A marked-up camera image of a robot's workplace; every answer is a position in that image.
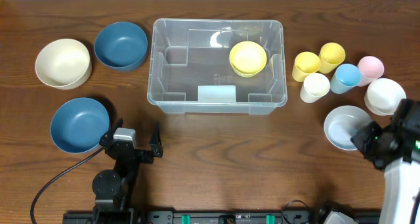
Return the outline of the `light blue small bowl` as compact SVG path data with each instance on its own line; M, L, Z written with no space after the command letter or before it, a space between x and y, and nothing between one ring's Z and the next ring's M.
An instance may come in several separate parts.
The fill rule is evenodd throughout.
M341 150L357 150L350 138L372 122L367 112L356 106L340 106L325 118L324 133L328 141Z

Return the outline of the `white small bowl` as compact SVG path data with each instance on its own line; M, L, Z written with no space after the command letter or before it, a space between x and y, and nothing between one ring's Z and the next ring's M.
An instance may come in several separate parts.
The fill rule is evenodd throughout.
M406 93L402 86L388 78L371 82L364 96L367 108L378 116L393 115Z

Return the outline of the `yellow cup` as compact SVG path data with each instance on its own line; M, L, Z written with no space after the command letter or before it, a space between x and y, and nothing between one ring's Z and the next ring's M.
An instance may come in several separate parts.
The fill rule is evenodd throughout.
M346 53L340 44L330 42L322 46L318 56L321 62L318 71L323 74L328 74L344 62Z
M295 58L292 77L295 81L303 82L309 74L316 73L320 66L318 55L309 51L301 52Z

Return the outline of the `cream cup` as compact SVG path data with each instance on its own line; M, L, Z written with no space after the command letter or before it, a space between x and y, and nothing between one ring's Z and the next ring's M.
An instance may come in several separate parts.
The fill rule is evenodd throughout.
M300 91L300 98L305 103L313 103L328 94L330 81L320 73L309 74L303 82Z

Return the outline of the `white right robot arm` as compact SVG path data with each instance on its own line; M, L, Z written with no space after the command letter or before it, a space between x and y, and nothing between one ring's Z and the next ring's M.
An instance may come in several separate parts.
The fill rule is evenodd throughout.
M340 106L327 115L324 133L332 145L359 151L384 173L385 196L379 215L354 215L330 206L322 210L318 222L419 222L419 102L402 99L386 127L361 108Z

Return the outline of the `light blue cup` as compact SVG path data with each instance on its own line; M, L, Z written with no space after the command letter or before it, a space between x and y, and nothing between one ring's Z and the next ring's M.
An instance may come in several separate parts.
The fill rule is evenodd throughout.
M337 67L331 81L330 89L336 94L343 94L357 86L362 79L358 67L352 64L342 64Z

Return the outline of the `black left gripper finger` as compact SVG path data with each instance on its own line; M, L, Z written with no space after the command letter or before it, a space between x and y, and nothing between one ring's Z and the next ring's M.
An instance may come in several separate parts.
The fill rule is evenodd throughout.
M150 138L149 142L153 157L161 158L163 156L163 146L161 143L160 132L159 132L159 124L157 123L154 132Z
M122 125L123 125L123 119L119 118L116 121L116 123L113 126L111 126L111 128L109 128L109 130L105 132L103 136L101 136L99 140L99 145L102 147L111 147L116 141L114 139L114 134L118 128L122 127Z

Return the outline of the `clear plastic storage bin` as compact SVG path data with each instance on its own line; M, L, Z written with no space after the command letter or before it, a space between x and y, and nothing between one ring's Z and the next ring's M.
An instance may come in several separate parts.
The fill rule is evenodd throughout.
M256 76L239 76L231 48L261 45L268 57ZM167 114L267 115L287 102L284 28L277 20L161 18L152 32L147 99Z

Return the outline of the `pink cup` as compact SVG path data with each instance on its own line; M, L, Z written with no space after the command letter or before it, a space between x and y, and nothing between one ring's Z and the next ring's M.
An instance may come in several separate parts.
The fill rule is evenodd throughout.
M382 61L374 56L363 57L359 61L357 67L362 74L362 78L358 84L358 87L363 87L380 78L385 71L385 67Z

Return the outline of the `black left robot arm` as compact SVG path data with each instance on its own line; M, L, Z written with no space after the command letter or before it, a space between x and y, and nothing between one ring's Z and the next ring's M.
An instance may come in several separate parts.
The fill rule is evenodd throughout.
M123 127L118 119L103 136L99 145L115 160L113 169L99 172L93 179L95 193L93 223L144 223L142 212L130 207L131 197L141 164L151 164L163 156L163 147L156 124L150 137L150 149L137 149L136 131Z

